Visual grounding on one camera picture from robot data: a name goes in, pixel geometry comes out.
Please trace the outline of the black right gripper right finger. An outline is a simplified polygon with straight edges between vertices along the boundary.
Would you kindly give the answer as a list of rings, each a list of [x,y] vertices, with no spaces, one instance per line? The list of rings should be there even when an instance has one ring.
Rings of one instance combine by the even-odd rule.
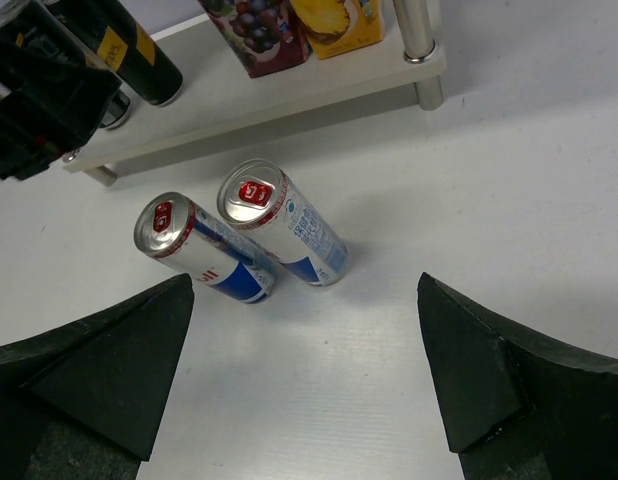
[[[467,479],[618,479],[618,359],[499,315],[427,273],[418,314]]]

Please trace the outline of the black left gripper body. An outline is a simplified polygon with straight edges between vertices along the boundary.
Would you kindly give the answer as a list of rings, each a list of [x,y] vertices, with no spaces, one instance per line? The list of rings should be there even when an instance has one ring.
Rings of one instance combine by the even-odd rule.
[[[107,70],[0,39],[0,179],[26,180],[85,146],[120,85]]]

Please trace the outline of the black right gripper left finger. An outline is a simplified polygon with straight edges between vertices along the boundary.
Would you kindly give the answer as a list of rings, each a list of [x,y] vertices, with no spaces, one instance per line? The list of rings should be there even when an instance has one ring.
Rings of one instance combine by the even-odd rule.
[[[0,346],[0,479],[134,479],[148,461],[194,305],[176,275]]]

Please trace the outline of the black can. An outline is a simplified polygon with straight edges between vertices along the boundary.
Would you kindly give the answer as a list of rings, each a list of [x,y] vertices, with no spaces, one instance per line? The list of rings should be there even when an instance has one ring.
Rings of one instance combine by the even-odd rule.
[[[143,100],[171,102],[183,75],[117,0],[47,1],[46,8]]]
[[[92,53],[72,40],[38,1],[9,1],[3,5],[0,8],[0,39],[43,57],[109,71],[93,61]],[[130,100],[119,87],[99,128],[117,126],[124,120],[129,108]]]

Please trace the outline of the black can front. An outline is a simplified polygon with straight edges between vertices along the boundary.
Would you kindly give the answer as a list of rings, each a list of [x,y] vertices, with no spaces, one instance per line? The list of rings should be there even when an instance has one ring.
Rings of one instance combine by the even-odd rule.
[[[171,102],[183,75],[117,0],[47,1],[46,8],[143,100]]]

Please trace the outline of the white two-tier shelf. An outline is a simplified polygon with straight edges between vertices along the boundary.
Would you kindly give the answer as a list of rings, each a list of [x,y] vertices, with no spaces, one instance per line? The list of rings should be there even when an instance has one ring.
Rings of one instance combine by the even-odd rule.
[[[425,5],[434,40],[426,57],[405,58],[403,36],[414,28],[398,21],[394,7],[387,6],[381,42],[328,60],[311,57],[258,79],[247,76],[205,14],[159,31],[154,40],[184,75],[179,96],[165,107],[153,107],[133,95],[127,122],[98,131],[62,166],[110,185],[116,179],[113,165],[129,163],[146,171],[188,161],[221,144],[247,144],[245,128],[407,84],[433,83],[446,68],[446,55],[440,4]]]

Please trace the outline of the blue silver can left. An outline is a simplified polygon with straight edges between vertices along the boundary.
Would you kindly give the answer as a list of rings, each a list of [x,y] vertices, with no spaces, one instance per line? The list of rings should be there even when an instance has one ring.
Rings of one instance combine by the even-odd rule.
[[[189,197],[167,192],[150,201],[133,232],[146,256],[245,304],[267,299],[276,265],[254,242]]]

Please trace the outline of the blue silver can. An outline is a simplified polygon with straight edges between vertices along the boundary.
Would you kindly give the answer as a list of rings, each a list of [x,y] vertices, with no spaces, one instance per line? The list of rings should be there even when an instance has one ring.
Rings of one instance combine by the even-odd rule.
[[[226,223],[303,282],[326,287],[344,277],[345,243],[276,164],[239,164],[222,182],[216,204]]]
[[[167,192],[150,201],[133,232],[146,256],[245,304],[267,299],[276,265],[254,242],[189,197]]]

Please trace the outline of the blue silver can right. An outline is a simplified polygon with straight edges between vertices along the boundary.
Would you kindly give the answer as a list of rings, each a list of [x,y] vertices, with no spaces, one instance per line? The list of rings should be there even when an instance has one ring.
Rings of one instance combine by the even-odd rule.
[[[344,277],[345,243],[276,164],[239,164],[222,182],[216,204],[226,223],[303,282],[326,287]]]

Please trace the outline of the purple grape juice carton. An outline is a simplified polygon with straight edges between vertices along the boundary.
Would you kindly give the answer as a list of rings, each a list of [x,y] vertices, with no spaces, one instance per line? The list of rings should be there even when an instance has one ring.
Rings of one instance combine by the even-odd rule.
[[[286,1],[200,0],[250,78],[296,67],[310,45]]]

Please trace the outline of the yellow pineapple juice carton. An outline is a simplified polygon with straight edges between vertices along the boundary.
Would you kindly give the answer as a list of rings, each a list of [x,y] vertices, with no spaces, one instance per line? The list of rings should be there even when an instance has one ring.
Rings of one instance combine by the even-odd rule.
[[[291,0],[319,60],[349,53],[383,40],[383,2],[379,0]]]

